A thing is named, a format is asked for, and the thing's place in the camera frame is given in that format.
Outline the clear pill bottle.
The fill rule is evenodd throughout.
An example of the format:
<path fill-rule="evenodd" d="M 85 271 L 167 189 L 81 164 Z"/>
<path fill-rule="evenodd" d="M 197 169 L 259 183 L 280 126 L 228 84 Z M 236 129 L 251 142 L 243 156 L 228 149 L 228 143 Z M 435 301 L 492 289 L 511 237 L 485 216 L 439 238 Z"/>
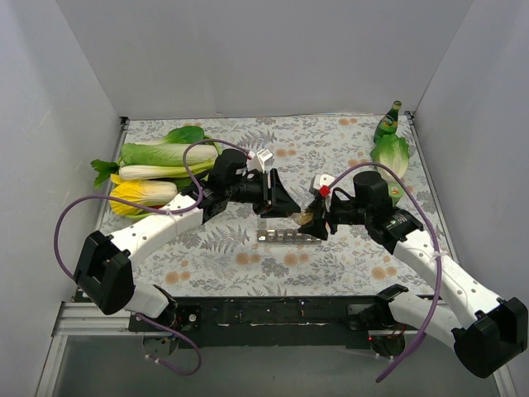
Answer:
<path fill-rule="evenodd" d="M 302 227 L 312 222 L 317 218 L 317 215 L 312 211 L 303 211 L 300 213 L 293 213 L 290 217 L 297 225 Z"/>

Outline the clear weekly pill organizer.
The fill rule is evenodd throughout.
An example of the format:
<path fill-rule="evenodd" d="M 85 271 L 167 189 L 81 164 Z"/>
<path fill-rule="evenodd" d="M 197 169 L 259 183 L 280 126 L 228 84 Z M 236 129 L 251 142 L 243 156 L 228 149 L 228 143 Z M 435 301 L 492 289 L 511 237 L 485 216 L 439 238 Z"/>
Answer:
<path fill-rule="evenodd" d="M 262 244 L 316 245 L 321 240 L 294 229 L 259 229 L 256 241 Z"/>

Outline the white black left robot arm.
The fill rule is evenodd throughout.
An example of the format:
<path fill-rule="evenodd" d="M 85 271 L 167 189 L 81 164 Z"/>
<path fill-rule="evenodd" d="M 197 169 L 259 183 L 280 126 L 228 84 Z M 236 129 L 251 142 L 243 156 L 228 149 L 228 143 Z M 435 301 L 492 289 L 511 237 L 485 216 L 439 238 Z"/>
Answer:
<path fill-rule="evenodd" d="M 74 272 L 76 285 L 106 315 L 120 310 L 140 313 L 160 331 L 176 319 L 176 301 L 162 288 L 136 281 L 134 268 L 179 234 L 202 226 L 229 202 L 249 203 L 261 218 L 287 218 L 300 207 L 290 197 L 276 169 L 266 170 L 269 150 L 246 154 L 224 150 L 206 179 L 189 185 L 159 213 L 109 235 L 91 233 Z"/>

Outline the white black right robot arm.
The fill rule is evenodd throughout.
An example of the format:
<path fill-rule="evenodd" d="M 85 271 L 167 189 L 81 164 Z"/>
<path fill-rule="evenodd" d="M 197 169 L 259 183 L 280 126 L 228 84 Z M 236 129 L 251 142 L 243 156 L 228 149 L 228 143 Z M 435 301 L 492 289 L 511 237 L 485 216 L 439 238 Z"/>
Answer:
<path fill-rule="evenodd" d="M 517 298 L 503 299 L 484 287 L 435 247 L 433 236 L 410 212 L 398 208 L 388 184 L 376 171 L 353 178 L 354 195 L 316 175 L 310 191 L 310 221 L 299 231 L 326 240 L 340 225 L 362 225 L 373 241 L 412 268 L 443 305 L 427 302 L 401 285 L 392 285 L 361 310 L 358 321 L 382 328 L 398 323 L 434 337 L 452 348 L 473 375 L 486 378 L 523 353 L 528 345 L 528 309 Z"/>

